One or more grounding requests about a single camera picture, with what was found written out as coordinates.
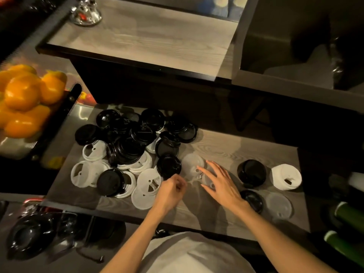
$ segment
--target forearm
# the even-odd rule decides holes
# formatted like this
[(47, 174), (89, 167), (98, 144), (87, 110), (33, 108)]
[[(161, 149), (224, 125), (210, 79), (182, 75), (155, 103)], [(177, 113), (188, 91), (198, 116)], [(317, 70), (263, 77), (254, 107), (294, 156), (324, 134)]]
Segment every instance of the forearm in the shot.
[(101, 273), (136, 272), (155, 229), (162, 218), (163, 216), (152, 208), (139, 228), (104, 267)]
[(252, 208), (236, 209), (234, 213), (254, 234), (264, 253), (279, 273), (335, 272), (313, 254), (280, 232)]

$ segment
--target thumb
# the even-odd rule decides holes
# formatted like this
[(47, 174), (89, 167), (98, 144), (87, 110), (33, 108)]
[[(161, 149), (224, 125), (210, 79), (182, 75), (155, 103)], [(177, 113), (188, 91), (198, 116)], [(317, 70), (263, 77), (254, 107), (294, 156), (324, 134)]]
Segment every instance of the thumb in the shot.
[(201, 187), (203, 187), (204, 189), (205, 189), (205, 191), (210, 195), (210, 196), (212, 196), (212, 198), (213, 199), (215, 199), (216, 201), (217, 201), (217, 199), (216, 199), (216, 192), (215, 191), (213, 191), (211, 188), (209, 188), (209, 187), (207, 187), (206, 185), (204, 185), (204, 184), (201, 184)]

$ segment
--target fist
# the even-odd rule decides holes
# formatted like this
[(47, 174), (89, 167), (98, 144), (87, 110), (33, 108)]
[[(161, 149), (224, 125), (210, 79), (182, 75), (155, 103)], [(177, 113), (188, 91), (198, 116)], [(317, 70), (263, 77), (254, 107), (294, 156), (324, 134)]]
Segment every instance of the fist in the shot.
[(173, 175), (161, 183), (152, 209), (164, 217), (182, 200), (186, 190), (187, 182), (178, 174)]

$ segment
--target silver metallic object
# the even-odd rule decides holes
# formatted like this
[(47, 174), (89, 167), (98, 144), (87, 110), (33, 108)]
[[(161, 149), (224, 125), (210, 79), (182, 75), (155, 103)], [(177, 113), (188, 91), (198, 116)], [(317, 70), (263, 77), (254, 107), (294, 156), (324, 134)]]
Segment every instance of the silver metallic object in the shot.
[(81, 0), (78, 6), (71, 8), (70, 20), (79, 26), (93, 26), (102, 20), (95, 0)]

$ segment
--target wooden table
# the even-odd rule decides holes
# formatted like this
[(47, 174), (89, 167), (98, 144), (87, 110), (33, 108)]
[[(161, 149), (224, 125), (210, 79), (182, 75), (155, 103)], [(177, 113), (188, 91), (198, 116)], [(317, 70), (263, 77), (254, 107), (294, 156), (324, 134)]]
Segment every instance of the wooden table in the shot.
[[(99, 112), (99, 109), (94, 109), (89, 117), (89, 122), (94, 123), (95, 117)], [(284, 163), (293, 165), (298, 169), (300, 168), (297, 148), (295, 147), (203, 129), (199, 129), (198, 136), (194, 142), (181, 145), (179, 158), (181, 159), (186, 154), (192, 152), (204, 159), (216, 161), (225, 167), (230, 172), (239, 189), (242, 188), (242, 183), (237, 178), (237, 167), (245, 160), (256, 159), (267, 168)], [(130, 197), (125, 199), (102, 197), (98, 195), (95, 188), (75, 187), (71, 183), (70, 172), (73, 165), (81, 160), (83, 160), (82, 146), (75, 143), (46, 196), (46, 205), (60, 203), (87, 210), (95, 210), (101, 214), (121, 215), (125, 218), (143, 219), (146, 216), (148, 211), (135, 208)], [(200, 186), (200, 182), (197, 179), (188, 180), (188, 182), (188, 189), (183, 201), (165, 217), (164, 223), (255, 240), (246, 226), (230, 211), (224, 209), (212, 199)], [(295, 225), (299, 230), (309, 231), (304, 193), (278, 191), (273, 187), (269, 179), (258, 188), (257, 192), (262, 197), (265, 197), (271, 191), (284, 194), (293, 204), (294, 214), (288, 220), (288, 223)], [(271, 220), (267, 212), (263, 211), (262, 215)]]
[[(123, 0), (96, 0), (94, 27), (66, 22), (48, 44), (216, 77), (237, 23)], [(231, 64), (222, 70), (231, 76)]]

